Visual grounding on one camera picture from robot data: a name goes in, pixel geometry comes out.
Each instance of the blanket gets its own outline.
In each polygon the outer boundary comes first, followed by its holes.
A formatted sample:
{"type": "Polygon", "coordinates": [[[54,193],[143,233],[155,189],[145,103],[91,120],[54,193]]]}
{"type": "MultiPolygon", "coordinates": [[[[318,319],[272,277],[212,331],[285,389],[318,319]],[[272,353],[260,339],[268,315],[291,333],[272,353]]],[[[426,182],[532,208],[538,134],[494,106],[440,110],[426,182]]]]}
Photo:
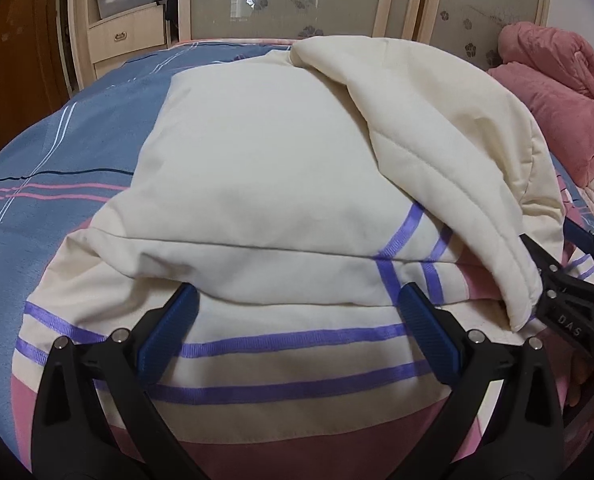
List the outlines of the blanket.
{"type": "Polygon", "coordinates": [[[594,49],[580,35],[533,23],[499,36],[504,64],[488,71],[530,109],[579,187],[594,179],[594,49]]]}
{"type": "MultiPolygon", "coordinates": [[[[313,38],[196,68],[174,76],[131,187],[66,238],[28,298],[13,371],[37,391],[57,335],[101,340],[190,282],[199,316],[149,394],[207,473],[241,472],[262,453],[251,444],[272,456],[347,434],[346,452],[373,444],[332,476],[383,477],[448,393],[392,307],[401,284],[521,342],[510,329],[541,282],[518,236],[561,258],[562,220],[528,110],[430,46],[313,38]],[[402,428],[375,467],[375,443],[402,428]]],[[[314,477],[288,461],[259,462],[257,478],[259,464],[263,478],[314,477]]]]}

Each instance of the human hand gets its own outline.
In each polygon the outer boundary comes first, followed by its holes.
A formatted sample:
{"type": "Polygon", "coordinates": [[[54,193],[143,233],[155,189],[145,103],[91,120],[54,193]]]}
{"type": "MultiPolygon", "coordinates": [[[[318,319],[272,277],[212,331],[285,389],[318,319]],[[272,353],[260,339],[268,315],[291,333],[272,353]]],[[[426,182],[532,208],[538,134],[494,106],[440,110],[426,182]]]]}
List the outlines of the human hand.
{"type": "Polygon", "coordinates": [[[575,352],[573,354],[570,386],[568,387],[568,396],[566,403],[569,406],[576,406],[581,399],[581,385],[584,384],[590,376],[594,373],[594,366],[592,366],[586,358],[581,354],[575,352]]]}

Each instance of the rolled pink blanket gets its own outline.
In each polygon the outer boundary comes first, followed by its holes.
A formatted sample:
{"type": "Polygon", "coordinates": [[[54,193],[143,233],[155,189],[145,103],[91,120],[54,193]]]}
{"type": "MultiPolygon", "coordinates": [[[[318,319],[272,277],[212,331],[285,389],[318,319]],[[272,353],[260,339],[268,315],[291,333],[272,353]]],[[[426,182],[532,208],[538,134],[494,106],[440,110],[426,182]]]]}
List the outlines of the rolled pink blanket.
{"type": "Polygon", "coordinates": [[[534,23],[504,27],[500,67],[488,71],[535,116],[574,182],[594,179],[594,49],[580,35],[534,23]]]}

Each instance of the screw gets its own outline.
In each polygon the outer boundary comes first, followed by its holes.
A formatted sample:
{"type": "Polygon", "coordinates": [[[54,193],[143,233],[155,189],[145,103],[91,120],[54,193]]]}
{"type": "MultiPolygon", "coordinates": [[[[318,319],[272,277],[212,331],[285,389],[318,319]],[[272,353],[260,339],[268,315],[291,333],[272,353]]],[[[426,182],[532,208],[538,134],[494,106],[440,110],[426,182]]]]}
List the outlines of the screw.
{"type": "Polygon", "coordinates": [[[531,337],[528,339],[528,344],[533,350],[541,350],[543,348],[543,343],[538,337],[531,337]]]}
{"type": "Polygon", "coordinates": [[[131,335],[131,331],[127,328],[118,328],[111,335],[110,338],[116,343],[123,343],[131,335]]]}
{"type": "Polygon", "coordinates": [[[57,339],[55,339],[53,346],[56,349],[61,350],[62,348],[65,348],[68,345],[69,341],[70,341],[70,339],[68,339],[65,335],[62,335],[62,336],[59,336],[57,339]]]}
{"type": "Polygon", "coordinates": [[[471,330],[468,332],[468,339],[475,344],[480,344],[486,340],[486,334],[481,332],[481,330],[471,330]]]}

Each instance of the wooden door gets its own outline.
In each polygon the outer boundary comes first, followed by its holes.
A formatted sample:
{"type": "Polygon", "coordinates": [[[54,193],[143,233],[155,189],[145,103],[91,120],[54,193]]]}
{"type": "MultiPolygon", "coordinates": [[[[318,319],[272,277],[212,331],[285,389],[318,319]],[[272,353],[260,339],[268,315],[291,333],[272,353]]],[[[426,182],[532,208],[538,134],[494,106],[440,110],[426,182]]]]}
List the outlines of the wooden door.
{"type": "Polygon", "coordinates": [[[0,150],[66,101],[56,0],[0,0],[0,150]]]}

